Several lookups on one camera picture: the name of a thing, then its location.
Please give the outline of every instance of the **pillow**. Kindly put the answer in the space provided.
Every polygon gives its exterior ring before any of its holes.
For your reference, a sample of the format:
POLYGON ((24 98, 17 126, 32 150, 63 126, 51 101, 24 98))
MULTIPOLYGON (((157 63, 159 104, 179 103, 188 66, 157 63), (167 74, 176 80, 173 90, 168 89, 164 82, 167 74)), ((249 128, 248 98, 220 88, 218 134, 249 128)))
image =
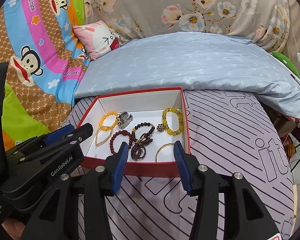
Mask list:
POLYGON ((109 29, 103 21, 73 26, 72 29, 92 60, 120 47, 115 31, 109 29))

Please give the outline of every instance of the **yellow beaded bracelet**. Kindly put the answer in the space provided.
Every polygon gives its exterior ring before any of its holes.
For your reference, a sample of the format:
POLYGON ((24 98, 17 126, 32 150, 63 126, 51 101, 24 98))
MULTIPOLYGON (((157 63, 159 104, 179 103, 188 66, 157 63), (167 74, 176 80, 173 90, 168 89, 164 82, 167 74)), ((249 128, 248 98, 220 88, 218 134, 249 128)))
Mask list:
POLYGON ((160 123, 157 126, 157 130, 159 132, 163 132, 164 130, 167 131, 168 135, 173 135, 173 136, 177 136, 179 134, 181 134, 181 132, 183 131, 183 117, 182 117, 182 113, 175 109, 175 108, 166 108, 165 110, 163 110, 162 112, 162 123, 160 123), (167 112, 173 112, 178 116, 178 120, 179 120, 179 129, 176 131, 172 131, 169 126, 168 126, 168 122, 167 122, 167 112))
POLYGON ((100 127, 101 130, 103 130, 103 131, 109 131, 109 130, 111 130, 111 128, 113 129, 113 128, 117 125, 118 119, 116 118, 115 121, 114 121, 114 123, 113 123, 113 125, 111 125, 111 126, 103 126, 104 120, 105 120, 108 116, 111 116, 111 115, 115 115, 116 117, 118 117, 119 114, 118 114, 117 112, 110 112, 110 113, 105 114, 105 115, 101 118, 100 123, 99 123, 99 127, 100 127))

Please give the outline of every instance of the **red box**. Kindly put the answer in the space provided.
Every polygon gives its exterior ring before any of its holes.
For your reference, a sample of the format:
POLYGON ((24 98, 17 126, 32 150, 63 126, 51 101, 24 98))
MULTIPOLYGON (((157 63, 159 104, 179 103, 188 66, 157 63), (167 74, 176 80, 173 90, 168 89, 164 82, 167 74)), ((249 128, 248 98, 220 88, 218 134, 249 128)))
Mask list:
MULTIPOLYGON (((157 127, 162 122, 162 111, 165 108, 173 107, 179 109, 183 115, 184 131, 177 136, 170 136, 165 131, 158 132, 154 130, 152 134, 153 142, 146 147, 147 154, 143 160, 133 161, 130 156, 125 170, 126 175, 144 176, 144 177, 179 177, 178 169, 174 161, 173 146, 167 146, 160 151, 158 162, 155 162, 155 155, 159 148, 166 143, 174 143, 179 140, 183 145, 185 152, 190 152, 190 140, 188 119, 186 114, 186 104, 184 94, 181 88, 159 88, 149 90, 138 90, 111 95, 98 96, 93 101, 87 112, 80 120, 78 127, 87 122, 93 126, 93 134, 90 138, 80 144, 85 160, 81 166, 94 168, 102 165, 106 157, 111 155, 109 141, 100 146, 95 145, 95 133, 99 127, 101 118, 109 112, 127 111, 132 114, 133 121, 125 128, 131 132, 132 129, 141 122, 150 122, 157 127)), ((103 125, 112 125, 115 116, 112 115, 104 121, 103 125)), ((174 113, 167 114, 169 127, 175 131, 178 130, 178 117, 174 113)), ((114 128, 114 133, 119 131, 119 127, 114 128)), ((148 127, 141 127, 136 131, 136 137, 139 138, 142 133, 149 130, 148 127)), ((98 142, 109 135, 109 132, 101 131, 98 134, 98 142)), ((123 141, 129 141, 128 136, 117 136, 114 140, 114 150, 118 151, 123 141)))

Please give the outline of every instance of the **silver screw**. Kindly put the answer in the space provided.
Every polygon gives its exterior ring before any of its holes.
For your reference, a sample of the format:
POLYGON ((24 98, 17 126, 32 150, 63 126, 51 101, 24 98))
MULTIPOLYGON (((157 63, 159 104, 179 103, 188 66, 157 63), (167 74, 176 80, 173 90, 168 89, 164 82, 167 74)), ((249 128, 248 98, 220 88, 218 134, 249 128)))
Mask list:
POLYGON ((243 178, 243 176, 242 176, 242 174, 241 174, 240 172, 236 172, 236 173, 234 174, 234 177, 235 177, 236 179, 242 179, 242 178, 243 178))
POLYGON ((206 165, 199 165, 198 166, 198 170, 199 171, 207 171, 208 170, 208 167, 206 165))
POLYGON ((60 176, 60 179, 61 180, 67 180, 67 179, 69 179, 69 175, 68 174, 62 174, 61 176, 60 176))
POLYGON ((103 172, 106 168, 102 165, 96 167, 96 172, 103 172))

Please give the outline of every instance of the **monkey print blanket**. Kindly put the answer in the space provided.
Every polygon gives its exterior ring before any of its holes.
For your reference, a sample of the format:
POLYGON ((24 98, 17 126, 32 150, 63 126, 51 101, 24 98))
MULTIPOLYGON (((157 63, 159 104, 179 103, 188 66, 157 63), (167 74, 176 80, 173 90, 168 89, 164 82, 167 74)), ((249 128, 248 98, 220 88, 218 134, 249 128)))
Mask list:
POLYGON ((84 23, 83 0, 6 0, 1 7, 6 149, 59 128, 70 113, 89 64, 72 26, 84 23))

